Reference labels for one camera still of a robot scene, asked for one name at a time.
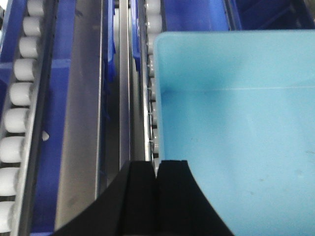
plastic bin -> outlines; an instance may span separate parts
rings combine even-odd
[[[314,29],[303,0],[226,0],[236,30]]]
[[[159,156],[236,236],[315,235],[315,31],[163,33]]]

metal rail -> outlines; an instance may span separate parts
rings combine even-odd
[[[141,83],[142,83],[142,106],[143,106],[143,126],[144,126],[144,152],[145,160],[152,161],[151,151],[151,121],[150,121],[150,99],[149,99],[149,74],[148,74],[148,52],[146,42],[145,9],[144,0],[138,0],[139,14],[139,35],[140,35],[140,53],[141,53]]]
[[[130,68],[128,0],[119,0],[119,166],[130,160]]]

blue crate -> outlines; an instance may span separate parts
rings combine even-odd
[[[222,0],[164,0],[167,31],[228,30]]]
[[[159,156],[187,160],[236,236],[315,235],[315,31],[155,44]]]
[[[116,76],[115,64],[114,64],[114,54],[115,50],[115,42],[114,42],[114,14],[115,14],[115,5],[114,0],[108,1],[108,14],[107,14],[107,22],[108,24],[108,41],[107,41],[107,80],[109,82],[113,82],[114,77]]]
[[[314,29],[303,0],[228,0],[236,30]]]
[[[6,8],[0,40],[0,63],[12,62],[22,29],[26,1],[10,0]]]
[[[138,18],[138,0],[131,0],[131,37],[132,56],[135,60],[136,70],[140,71],[140,35]]]

stainless steel panel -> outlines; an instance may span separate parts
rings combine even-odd
[[[98,194],[103,0],[77,0],[55,228]]]
[[[130,160],[130,69],[128,0],[119,0],[119,166]]]
[[[143,107],[142,107],[142,84],[139,73],[135,68],[135,61],[130,60],[131,67],[131,160],[144,161],[144,127],[143,127]]]
[[[119,9],[115,9],[114,15],[114,41],[116,76],[114,81],[108,84],[110,95],[107,96],[106,108],[110,119],[107,119],[105,124],[105,161],[102,162],[106,183],[102,185],[100,191],[105,190],[119,172]]]

white roller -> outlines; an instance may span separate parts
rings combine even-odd
[[[23,30],[26,36],[41,36],[43,19],[40,16],[26,16],[23,20]]]
[[[156,34],[156,33],[149,33],[147,35],[147,45],[148,45],[148,54],[149,55],[153,54],[153,43],[154,43],[154,40],[156,39],[157,36],[158,36],[158,34]]]
[[[25,58],[14,62],[14,74],[19,81],[34,81],[36,72],[36,60]]]
[[[161,33],[162,32],[161,15],[148,15],[146,25],[147,33]]]
[[[4,126],[10,133],[25,133],[28,117],[27,108],[12,108],[5,113]]]
[[[16,195],[16,183],[20,168],[0,168],[0,196]]]
[[[155,101],[156,100],[156,79],[151,78],[149,82],[149,88],[150,88],[150,99]]]
[[[14,202],[0,202],[0,233],[11,231]]]
[[[147,15],[160,14],[161,13],[161,1],[160,0],[146,0],[145,8]]]
[[[153,102],[151,103],[151,122],[152,125],[157,125],[158,124],[158,116],[157,116],[157,103]]]
[[[153,55],[149,55],[148,68],[149,68],[149,76],[154,77],[154,58],[153,58]]]
[[[44,16],[44,0],[28,0],[28,12],[30,16]]]
[[[152,149],[153,153],[158,153],[158,129],[153,129],[152,130]]]
[[[12,136],[0,141],[0,161],[5,163],[16,163],[22,160],[22,148],[24,137]]]
[[[19,43],[19,49],[24,58],[37,58],[39,52],[39,37],[22,37]]]
[[[11,102],[16,106],[31,104],[32,83],[14,83],[10,88]]]

